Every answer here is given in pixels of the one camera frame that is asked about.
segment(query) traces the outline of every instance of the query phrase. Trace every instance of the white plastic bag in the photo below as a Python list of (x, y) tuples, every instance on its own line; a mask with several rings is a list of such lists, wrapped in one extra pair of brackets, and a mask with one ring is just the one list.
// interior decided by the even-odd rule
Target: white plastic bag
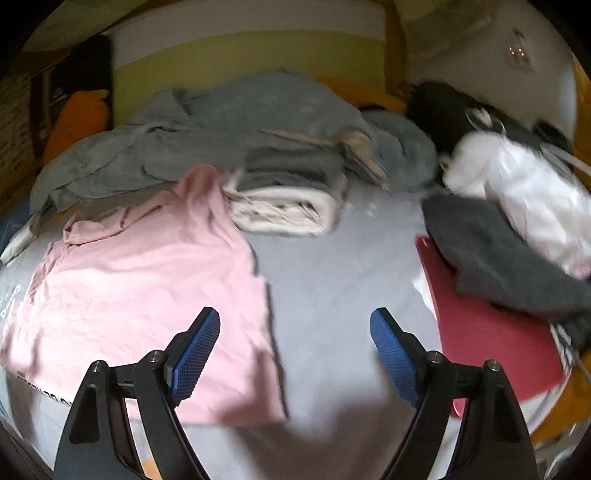
[(457, 143), (443, 183), (453, 193), (486, 199), (486, 182), (491, 161), (503, 152), (504, 137), (494, 132), (470, 132)]
[(539, 254), (575, 278), (591, 274), (591, 196), (541, 156), (498, 135), (486, 168), (486, 197)]

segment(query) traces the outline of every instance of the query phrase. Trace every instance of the black bag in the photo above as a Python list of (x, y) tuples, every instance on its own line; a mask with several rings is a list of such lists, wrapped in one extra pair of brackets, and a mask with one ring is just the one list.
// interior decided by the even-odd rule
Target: black bag
[(406, 116), (431, 137), (439, 153), (452, 154), (456, 144), (464, 135), (476, 130), (474, 119), (468, 115), (474, 109), (485, 109), (491, 117), (498, 119), (491, 127), (482, 124), (482, 130), (506, 132), (509, 139), (539, 151), (542, 139), (527, 130), (505, 112), (479, 102), (454, 87), (440, 82), (425, 82), (413, 93)]

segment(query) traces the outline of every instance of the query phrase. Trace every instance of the folded white cloth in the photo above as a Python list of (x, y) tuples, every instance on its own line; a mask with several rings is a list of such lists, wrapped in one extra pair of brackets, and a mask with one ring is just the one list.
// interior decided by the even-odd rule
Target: folded white cloth
[(31, 245), (33, 240), (37, 238), (40, 227), (41, 213), (36, 213), (12, 236), (2, 255), (0, 255), (0, 262), (6, 265), (10, 260), (25, 250), (26, 247)]
[(230, 200), (236, 226), (252, 233), (320, 236), (331, 233), (339, 221), (347, 177), (340, 174), (335, 192), (309, 187), (272, 186), (237, 191), (244, 170), (237, 170), (223, 191)]

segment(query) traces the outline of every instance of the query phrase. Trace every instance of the white cloth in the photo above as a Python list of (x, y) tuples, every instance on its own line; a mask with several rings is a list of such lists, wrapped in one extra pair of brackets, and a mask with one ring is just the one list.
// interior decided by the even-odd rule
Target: white cloth
[(41, 213), (36, 213), (35, 215), (32, 215), (31, 218), (29, 218), (28, 222), (25, 223), (25, 225), (23, 225), (8, 242), (8, 245), (2, 252), (2, 255), (0, 255), (0, 261), (3, 263), (3, 265), (6, 265), (8, 262), (10, 262), (10, 260), (25, 250), (26, 247), (31, 245), (33, 240), (37, 238), (40, 227)]
[(528, 245), (568, 275), (591, 274), (591, 196), (541, 155), (497, 133), (471, 132), (443, 181), (456, 194), (498, 202)]
[(223, 187), (236, 226), (252, 233), (319, 236), (331, 233), (339, 221), (347, 177), (341, 174), (333, 194), (309, 187), (262, 187), (236, 190), (240, 169)]

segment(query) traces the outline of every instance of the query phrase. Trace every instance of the orange pillow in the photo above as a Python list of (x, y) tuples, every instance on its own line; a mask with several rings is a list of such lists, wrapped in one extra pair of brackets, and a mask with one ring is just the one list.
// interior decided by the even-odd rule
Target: orange pillow
[(331, 77), (317, 77), (315, 80), (329, 87), (345, 102), (350, 103), (354, 107), (360, 108), (366, 105), (379, 105), (390, 112), (401, 114), (406, 112), (406, 104), (402, 100), (385, 92)]
[(103, 132), (109, 107), (95, 92), (76, 92), (64, 105), (43, 152), (43, 166), (83, 138)]

